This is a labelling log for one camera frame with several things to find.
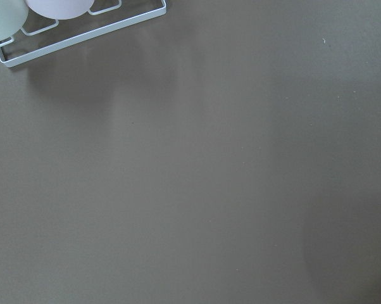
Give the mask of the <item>pink cup in rack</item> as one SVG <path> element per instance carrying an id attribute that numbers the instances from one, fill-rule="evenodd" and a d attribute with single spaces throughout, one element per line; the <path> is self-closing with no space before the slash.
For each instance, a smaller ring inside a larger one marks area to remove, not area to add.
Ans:
<path id="1" fill-rule="evenodd" d="M 68 20 L 86 13 L 94 0 L 26 0 L 35 13 L 50 19 Z"/>

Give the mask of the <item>white cup rack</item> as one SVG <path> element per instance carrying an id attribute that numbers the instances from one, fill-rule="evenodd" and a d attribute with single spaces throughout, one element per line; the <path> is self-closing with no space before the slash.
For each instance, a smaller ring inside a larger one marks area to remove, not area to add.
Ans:
<path id="1" fill-rule="evenodd" d="M 166 1 L 94 1 L 83 15 L 50 19 L 28 8 L 22 28 L 0 41 L 0 62 L 8 68 L 166 13 Z"/>

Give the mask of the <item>green cup in rack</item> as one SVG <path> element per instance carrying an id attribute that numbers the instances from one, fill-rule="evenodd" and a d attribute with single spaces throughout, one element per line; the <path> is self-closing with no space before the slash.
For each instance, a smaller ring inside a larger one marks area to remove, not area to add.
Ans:
<path id="1" fill-rule="evenodd" d="M 24 0 L 0 0 L 0 41 L 17 33 L 28 17 Z"/>

